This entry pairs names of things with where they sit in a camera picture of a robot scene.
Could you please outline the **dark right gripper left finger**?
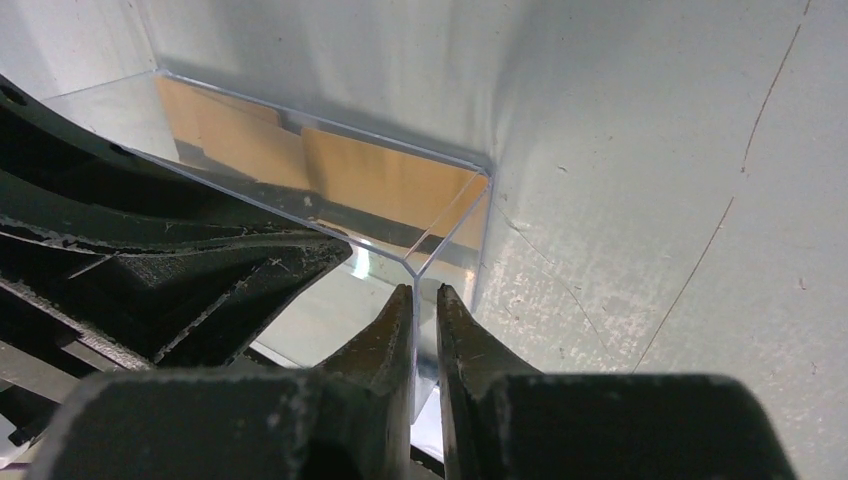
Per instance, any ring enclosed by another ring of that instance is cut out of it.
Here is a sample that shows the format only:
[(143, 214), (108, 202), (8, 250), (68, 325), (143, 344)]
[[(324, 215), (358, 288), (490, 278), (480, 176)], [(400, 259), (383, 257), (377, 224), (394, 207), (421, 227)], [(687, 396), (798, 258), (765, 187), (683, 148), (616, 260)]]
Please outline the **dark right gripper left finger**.
[(54, 415), (30, 479), (404, 479), (413, 294), (311, 368), (101, 373)]

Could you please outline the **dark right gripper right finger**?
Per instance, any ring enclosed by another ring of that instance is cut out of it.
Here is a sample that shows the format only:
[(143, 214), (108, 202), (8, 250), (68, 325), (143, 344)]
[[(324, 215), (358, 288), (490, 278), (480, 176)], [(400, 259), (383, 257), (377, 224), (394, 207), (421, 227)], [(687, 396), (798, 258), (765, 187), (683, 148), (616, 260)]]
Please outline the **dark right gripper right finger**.
[(764, 409), (717, 374), (544, 373), (437, 292), (449, 479), (792, 479)]

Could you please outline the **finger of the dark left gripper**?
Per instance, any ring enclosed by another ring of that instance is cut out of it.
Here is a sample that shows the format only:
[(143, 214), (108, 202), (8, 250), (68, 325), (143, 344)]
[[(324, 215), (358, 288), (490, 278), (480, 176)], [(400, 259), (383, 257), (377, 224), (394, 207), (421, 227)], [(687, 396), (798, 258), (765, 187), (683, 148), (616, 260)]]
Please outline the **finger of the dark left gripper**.
[(251, 235), (145, 254), (1, 240), (1, 290), (18, 338), (56, 333), (128, 370), (232, 363), (308, 287), (350, 257), (315, 232)]
[(149, 162), (1, 80), (1, 235), (75, 252), (310, 250), (312, 231)]

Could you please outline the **clear plastic tray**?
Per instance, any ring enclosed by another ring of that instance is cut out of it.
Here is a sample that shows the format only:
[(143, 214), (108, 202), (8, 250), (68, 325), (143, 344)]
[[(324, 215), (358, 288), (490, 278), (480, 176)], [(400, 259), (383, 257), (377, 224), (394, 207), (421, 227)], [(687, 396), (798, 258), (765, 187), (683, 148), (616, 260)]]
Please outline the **clear plastic tray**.
[[(485, 176), (488, 184), (461, 222), (444, 237), (356, 211), (323, 199), (311, 188), (262, 183), (205, 158), (201, 150), (174, 139), (154, 84), (171, 77), (275, 109), (282, 128), (301, 137), (305, 128), (353, 138), (421, 156)], [(344, 240), (351, 256), (300, 296), (257, 340), (257, 347), (290, 365), (318, 363), (363, 329), (396, 286), (413, 294), (416, 329), (413, 409), (426, 410), (438, 382), (435, 295), (453, 285), (461, 298), (474, 296), (480, 270), (492, 180), (463, 157), (426, 140), (405, 142), (357, 126), (259, 100), (164, 70), (145, 72), (46, 100), (48, 108), (140, 157), (214, 187), (268, 212)]]

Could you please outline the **gold card with black stripe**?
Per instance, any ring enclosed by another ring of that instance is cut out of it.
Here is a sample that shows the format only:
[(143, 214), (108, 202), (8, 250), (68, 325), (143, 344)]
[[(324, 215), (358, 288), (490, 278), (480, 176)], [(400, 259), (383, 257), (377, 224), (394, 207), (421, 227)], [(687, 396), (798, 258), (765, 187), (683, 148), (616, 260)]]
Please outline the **gold card with black stripe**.
[(488, 184), (455, 165), (317, 129), (303, 129), (301, 139), (323, 199), (437, 237), (461, 222)]

